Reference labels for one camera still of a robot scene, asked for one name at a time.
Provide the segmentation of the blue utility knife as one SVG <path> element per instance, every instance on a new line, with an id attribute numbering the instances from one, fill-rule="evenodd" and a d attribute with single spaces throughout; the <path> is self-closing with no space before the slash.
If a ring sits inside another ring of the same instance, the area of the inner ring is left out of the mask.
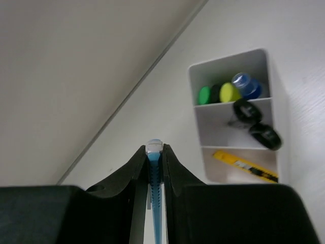
<path id="1" fill-rule="evenodd" d="M 149 160 L 150 202 L 153 214 L 155 243 L 162 242 L 161 176 L 159 159 L 163 151 L 163 142 L 152 139 L 146 143 L 146 155 Z"/>

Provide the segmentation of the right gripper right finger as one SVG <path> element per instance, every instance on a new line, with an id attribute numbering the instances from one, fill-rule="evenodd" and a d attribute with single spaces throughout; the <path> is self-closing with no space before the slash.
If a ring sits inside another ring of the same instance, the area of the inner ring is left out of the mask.
<path id="1" fill-rule="evenodd" d="M 169 144 L 163 145 L 162 177 L 165 189 L 167 243 L 200 243 L 196 239 L 200 229 L 192 226 L 192 204 L 186 191 L 204 186 L 200 179 L 180 163 Z"/>

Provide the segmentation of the yellow utility knife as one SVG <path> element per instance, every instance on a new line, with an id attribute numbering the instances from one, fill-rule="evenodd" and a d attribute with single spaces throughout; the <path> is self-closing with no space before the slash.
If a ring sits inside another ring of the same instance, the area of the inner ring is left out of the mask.
<path id="1" fill-rule="evenodd" d="M 261 165 L 257 165 L 251 161 L 244 158 L 238 157 L 236 155 L 230 154 L 226 151 L 217 150 L 213 154 L 213 158 L 219 160 L 227 165 L 238 168 L 246 173 L 254 175 L 263 181 L 270 183 L 278 183 L 278 174 L 271 171 Z"/>

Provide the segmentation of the small glue bottle blue cap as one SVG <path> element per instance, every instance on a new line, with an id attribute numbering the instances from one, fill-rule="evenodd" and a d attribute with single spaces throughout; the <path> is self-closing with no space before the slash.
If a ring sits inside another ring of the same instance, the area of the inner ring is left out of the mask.
<path id="1" fill-rule="evenodd" d="M 238 73 L 232 78 L 232 84 L 241 96 L 247 100 L 269 97 L 267 85 L 251 77 L 248 73 Z"/>

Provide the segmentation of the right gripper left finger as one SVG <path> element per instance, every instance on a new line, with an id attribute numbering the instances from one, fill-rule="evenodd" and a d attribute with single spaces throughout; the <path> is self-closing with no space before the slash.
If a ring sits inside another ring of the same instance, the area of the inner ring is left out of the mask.
<path id="1" fill-rule="evenodd" d="M 142 145 L 126 164 L 87 189 L 97 200 L 90 206 L 90 243 L 144 242 L 148 183 Z"/>

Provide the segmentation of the green highlighter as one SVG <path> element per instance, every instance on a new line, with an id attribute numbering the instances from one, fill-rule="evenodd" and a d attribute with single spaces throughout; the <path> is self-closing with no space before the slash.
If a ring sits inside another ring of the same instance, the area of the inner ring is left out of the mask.
<path id="1" fill-rule="evenodd" d="M 198 94 L 198 104 L 199 105 L 210 104 L 210 97 L 211 97 L 211 88 L 209 86 L 202 87 Z"/>

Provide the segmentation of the orange highlighter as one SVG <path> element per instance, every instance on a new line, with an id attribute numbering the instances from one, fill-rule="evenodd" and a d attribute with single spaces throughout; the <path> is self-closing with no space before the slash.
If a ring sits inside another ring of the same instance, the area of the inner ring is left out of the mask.
<path id="1" fill-rule="evenodd" d="M 213 85 L 210 88 L 210 103 L 220 103 L 220 89 L 221 86 L 218 84 Z"/>

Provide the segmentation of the yellow highlighter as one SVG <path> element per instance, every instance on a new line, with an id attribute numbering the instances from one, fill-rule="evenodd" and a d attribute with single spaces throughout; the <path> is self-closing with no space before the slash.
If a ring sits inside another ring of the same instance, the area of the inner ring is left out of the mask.
<path id="1" fill-rule="evenodd" d="M 222 103 L 235 102 L 242 98 L 239 90 L 231 83 L 225 83 L 221 86 L 219 99 Z"/>

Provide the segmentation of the black scissors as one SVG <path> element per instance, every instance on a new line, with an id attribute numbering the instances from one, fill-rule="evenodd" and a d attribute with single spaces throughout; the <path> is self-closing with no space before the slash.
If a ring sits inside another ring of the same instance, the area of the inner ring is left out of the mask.
<path id="1" fill-rule="evenodd" d="M 277 151 L 282 147 L 281 137 L 272 126 L 262 122 L 264 115 L 257 106 L 241 98 L 233 103 L 232 108 L 228 126 L 247 130 L 252 138 L 269 150 Z"/>

